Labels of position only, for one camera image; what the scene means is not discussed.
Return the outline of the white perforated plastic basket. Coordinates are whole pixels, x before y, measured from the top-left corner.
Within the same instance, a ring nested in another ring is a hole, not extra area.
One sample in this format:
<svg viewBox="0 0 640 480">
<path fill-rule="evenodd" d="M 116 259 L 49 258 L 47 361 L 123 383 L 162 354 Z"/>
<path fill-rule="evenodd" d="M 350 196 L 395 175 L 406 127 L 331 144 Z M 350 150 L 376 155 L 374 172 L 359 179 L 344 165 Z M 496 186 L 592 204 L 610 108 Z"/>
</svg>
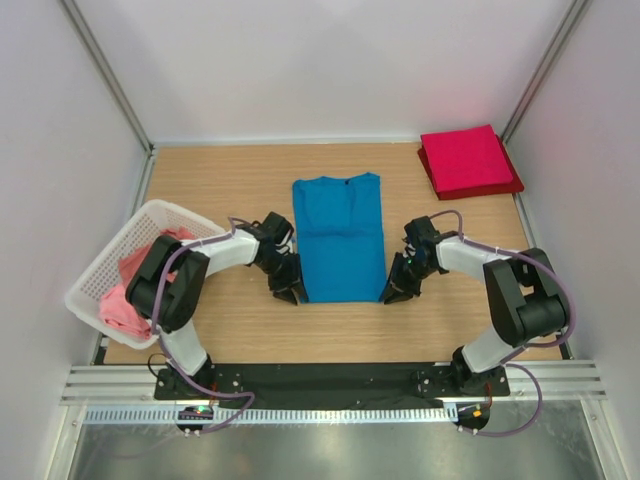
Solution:
<svg viewBox="0 0 640 480">
<path fill-rule="evenodd" d="M 150 200 L 117 232 L 91 262 L 65 296 L 70 312 L 112 340 L 136 350 L 153 343 L 154 336 L 141 339 L 108 326 L 99 316 L 105 293 L 121 282 L 118 262 L 135 250 L 151 244 L 163 230 L 186 228 L 197 238 L 221 235 L 224 229 L 213 221 L 164 200 Z"/>
</svg>

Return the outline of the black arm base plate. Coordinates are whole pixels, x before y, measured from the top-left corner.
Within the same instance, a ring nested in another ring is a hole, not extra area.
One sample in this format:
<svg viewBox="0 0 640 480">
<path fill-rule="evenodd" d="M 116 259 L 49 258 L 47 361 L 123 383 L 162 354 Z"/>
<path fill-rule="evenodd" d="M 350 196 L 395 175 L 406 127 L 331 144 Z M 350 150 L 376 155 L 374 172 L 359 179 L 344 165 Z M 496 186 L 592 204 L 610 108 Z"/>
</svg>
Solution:
<svg viewBox="0 0 640 480">
<path fill-rule="evenodd" d="M 258 401 L 287 400 L 309 394 L 313 400 L 355 401 L 357 393 L 414 398 L 507 397 L 510 387 L 503 367 L 463 374 L 449 363 L 219 363 L 206 387 L 217 392 L 252 391 Z"/>
</svg>

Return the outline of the folded dark red t shirt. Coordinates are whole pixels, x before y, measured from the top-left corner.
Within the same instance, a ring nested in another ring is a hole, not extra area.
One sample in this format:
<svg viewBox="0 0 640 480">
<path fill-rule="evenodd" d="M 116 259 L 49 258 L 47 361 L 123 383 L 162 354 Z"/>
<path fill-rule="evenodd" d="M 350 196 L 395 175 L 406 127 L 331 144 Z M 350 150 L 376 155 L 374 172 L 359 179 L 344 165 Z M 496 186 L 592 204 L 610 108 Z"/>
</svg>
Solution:
<svg viewBox="0 0 640 480">
<path fill-rule="evenodd" d="M 512 174 L 512 180 L 509 183 L 469 187 L 469 188 L 451 190 L 451 191 L 445 191 L 445 192 L 435 191 L 437 198 L 440 201 L 451 201 L 451 200 L 458 200 L 458 199 L 464 199 L 464 198 L 501 195 L 501 194 L 516 194 L 516 193 L 523 192 L 524 184 L 522 183 L 509 157 L 509 154 L 506 150 L 504 143 L 500 140 L 499 137 L 497 137 L 497 142 L 501 149 L 501 153 L 506 162 L 506 165 L 509 168 L 510 173 Z"/>
</svg>

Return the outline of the folded magenta t shirt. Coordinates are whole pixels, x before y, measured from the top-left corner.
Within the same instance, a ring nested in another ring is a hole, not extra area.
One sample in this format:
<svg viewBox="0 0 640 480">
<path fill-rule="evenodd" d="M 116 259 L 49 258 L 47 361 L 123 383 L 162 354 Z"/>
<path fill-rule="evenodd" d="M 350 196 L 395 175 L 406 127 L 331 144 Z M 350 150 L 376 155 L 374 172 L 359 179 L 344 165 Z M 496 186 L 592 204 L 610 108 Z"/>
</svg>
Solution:
<svg viewBox="0 0 640 480">
<path fill-rule="evenodd" d="M 490 124 L 421 135 L 426 172 L 440 196 L 509 185 L 513 173 Z"/>
</svg>

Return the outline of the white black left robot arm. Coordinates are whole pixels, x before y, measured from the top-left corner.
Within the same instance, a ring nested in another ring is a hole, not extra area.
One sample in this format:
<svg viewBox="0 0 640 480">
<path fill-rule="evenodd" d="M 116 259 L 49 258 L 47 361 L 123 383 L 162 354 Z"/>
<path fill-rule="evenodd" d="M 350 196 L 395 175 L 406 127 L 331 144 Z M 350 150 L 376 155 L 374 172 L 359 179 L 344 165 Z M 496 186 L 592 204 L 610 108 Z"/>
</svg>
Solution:
<svg viewBox="0 0 640 480">
<path fill-rule="evenodd" d="M 210 276 L 255 266 L 266 275 L 274 298 L 293 305 L 308 300 L 293 225 L 275 212 L 263 221 L 230 222 L 230 230 L 195 240 L 159 236 L 125 290 L 136 313 L 151 321 L 151 332 L 178 374 L 177 388 L 191 400 L 204 398 L 213 385 L 213 362 L 193 321 Z"/>
</svg>

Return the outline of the pink t shirt in basket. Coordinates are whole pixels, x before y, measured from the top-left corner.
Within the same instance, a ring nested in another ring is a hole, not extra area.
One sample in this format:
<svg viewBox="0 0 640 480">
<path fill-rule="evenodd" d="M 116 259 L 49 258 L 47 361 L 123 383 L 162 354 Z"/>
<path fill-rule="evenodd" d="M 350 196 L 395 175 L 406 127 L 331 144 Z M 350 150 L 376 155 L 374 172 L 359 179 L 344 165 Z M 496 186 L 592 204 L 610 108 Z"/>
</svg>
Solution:
<svg viewBox="0 0 640 480">
<path fill-rule="evenodd" d="M 149 339 L 151 337 L 149 323 L 126 300 L 125 294 L 126 289 L 122 283 L 108 290 L 99 302 L 99 318 L 104 324 L 117 331 L 137 339 Z"/>
</svg>

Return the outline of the aluminium rail frame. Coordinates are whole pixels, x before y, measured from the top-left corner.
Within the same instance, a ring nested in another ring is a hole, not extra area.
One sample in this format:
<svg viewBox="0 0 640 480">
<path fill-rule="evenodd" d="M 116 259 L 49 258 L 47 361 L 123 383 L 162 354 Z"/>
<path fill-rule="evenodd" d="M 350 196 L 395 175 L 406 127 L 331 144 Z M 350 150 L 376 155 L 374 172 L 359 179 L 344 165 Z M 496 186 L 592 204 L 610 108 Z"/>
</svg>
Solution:
<svg viewBox="0 0 640 480">
<path fill-rule="evenodd" d="M 523 361 L 547 400 L 604 400 L 605 385 L 590 360 Z M 65 381 L 61 405 L 148 404 L 161 366 L 73 366 Z"/>
</svg>

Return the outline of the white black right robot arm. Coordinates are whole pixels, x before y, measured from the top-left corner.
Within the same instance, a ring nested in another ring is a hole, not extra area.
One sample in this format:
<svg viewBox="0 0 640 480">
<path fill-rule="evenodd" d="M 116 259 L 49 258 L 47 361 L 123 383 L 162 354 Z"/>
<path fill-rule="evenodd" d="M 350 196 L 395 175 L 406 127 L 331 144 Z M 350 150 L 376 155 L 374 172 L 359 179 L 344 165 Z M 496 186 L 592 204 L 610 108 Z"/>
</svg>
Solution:
<svg viewBox="0 0 640 480">
<path fill-rule="evenodd" d="M 491 325 L 452 355 L 447 382 L 464 396 L 486 392 L 508 360 L 528 348 L 552 348 L 573 333 L 576 309 L 546 253 L 490 247 L 458 229 L 441 232 L 431 216 L 404 227 L 405 249 L 395 254 L 385 287 L 384 304 L 421 295 L 422 281 L 451 271 L 485 285 Z"/>
</svg>

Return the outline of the blue t shirt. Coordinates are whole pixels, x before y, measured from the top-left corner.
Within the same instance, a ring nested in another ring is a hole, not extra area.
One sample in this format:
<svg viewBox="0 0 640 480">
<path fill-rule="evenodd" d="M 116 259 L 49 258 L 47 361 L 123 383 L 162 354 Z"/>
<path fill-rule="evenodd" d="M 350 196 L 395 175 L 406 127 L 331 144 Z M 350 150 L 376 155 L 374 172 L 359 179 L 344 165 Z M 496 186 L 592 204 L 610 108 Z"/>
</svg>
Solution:
<svg viewBox="0 0 640 480">
<path fill-rule="evenodd" d="M 374 173 L 292 185 L 310 303 L 376 303 L 386 284 L 381 181 Z"/>
</svg>

